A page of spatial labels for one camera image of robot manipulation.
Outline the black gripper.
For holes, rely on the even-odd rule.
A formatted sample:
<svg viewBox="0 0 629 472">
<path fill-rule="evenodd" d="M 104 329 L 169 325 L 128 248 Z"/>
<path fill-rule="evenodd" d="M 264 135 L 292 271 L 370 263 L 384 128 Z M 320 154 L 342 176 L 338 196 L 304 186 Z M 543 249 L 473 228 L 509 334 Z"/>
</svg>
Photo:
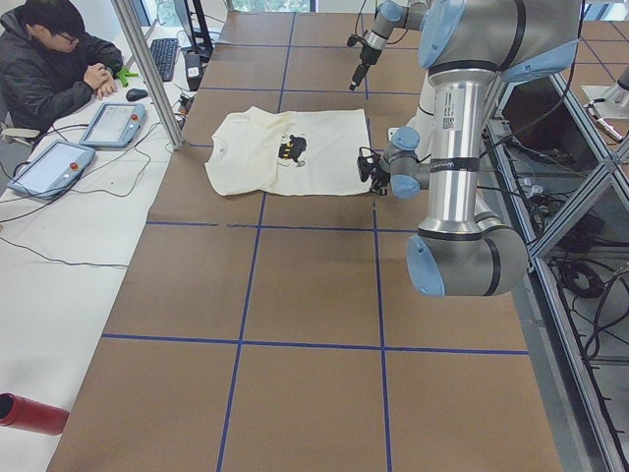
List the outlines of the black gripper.
<svg viewBox="0 0 629 472">
<path fill-rule="evenodd" d="M 370 171 L 370 177 L 370 192 L 377 196 L 387 196 L 391 179 L 390 173 L 383 170 L 379 165 L 375 165 Z"/>
<path fill-rule="evenodd" d="M 363 44 L 360 54 L 362 64 L 358 65 L 349 84 L 349 90 L 355 90 L 365 77 L 365 67 L 371 67 L 377 63 L 377 49 L 369 45 Z"/>
</svg>

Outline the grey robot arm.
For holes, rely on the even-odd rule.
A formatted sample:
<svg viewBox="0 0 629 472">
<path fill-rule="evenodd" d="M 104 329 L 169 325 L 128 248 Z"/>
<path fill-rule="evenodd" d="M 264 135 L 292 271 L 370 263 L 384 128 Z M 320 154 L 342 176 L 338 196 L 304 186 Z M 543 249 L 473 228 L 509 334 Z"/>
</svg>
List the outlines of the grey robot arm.
<svg viewBox="0 0 629 472">
<path fill-rule="evenodd" d="M 525 243 L 478 194 L 483 109 L 495 80 L 522 83 L 568 68 L 576 56 L 578 1 L 386 1 L 363 38 L 373 65 L 395 29 L 421 35 L 420 66 L 433 89 L 430 120 L 396 131 L 380 160 L 395 196 L 429 192 L 427 217 L 407 246 L 415 289 L 428 296 L 510 291 L 528 265 Z"/>
<path fill-rule="evenodd" d="M 387 45 L 393 45 L 390 36 L 395 30 L 421 32 L 427 22 L 431 1 L 410 1 L 406 6 L 395 1 L 383 1 L 375 9 L 372 27 L 362 33 L 351 33 L 347 46 L 361 44 L 360 63 L 349 84 L 349 90 L 358 88 L 366 78 Z"/>
</svg>

